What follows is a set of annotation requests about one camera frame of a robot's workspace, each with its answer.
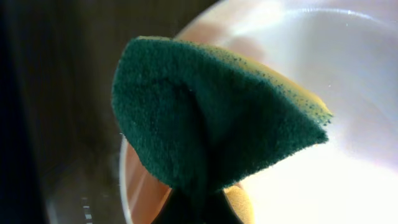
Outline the white plate with red smear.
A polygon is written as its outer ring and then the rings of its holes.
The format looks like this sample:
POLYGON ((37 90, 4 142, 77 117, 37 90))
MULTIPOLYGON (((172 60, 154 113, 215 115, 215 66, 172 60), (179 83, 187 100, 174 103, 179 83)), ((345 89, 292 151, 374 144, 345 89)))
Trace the white plate with red smear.
POLYGON ((128 223, 397 224, 397 0, 223 1, 112 106, 128 223))

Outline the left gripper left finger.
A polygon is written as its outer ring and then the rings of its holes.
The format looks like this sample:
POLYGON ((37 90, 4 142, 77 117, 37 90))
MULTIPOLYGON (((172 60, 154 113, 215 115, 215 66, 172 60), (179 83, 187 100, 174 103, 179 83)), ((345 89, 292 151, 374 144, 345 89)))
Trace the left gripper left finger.
POLYGON ((172 189, 152 224, 186 224, 189 221, 189 198, 181 190, 172 189))

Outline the green and yellow sponge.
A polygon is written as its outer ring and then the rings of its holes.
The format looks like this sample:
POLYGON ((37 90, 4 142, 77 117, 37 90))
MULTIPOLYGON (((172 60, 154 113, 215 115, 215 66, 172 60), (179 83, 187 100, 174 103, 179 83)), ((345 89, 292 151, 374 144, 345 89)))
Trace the green and yellow sponge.
POLYGON ((328 136, 324 102, 269 67, 217 46, 136 37, 112 86, 121 132, 146 170, 190 201, 206 198, 328 136))

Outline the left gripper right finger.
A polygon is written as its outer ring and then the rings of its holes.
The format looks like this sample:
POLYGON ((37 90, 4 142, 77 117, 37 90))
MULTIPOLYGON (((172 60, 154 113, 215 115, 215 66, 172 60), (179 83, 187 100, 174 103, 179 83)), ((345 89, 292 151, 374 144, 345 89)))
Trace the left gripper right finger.
POLYGON ((206 224, 243 224, 223 191, 207 196, 206 224))

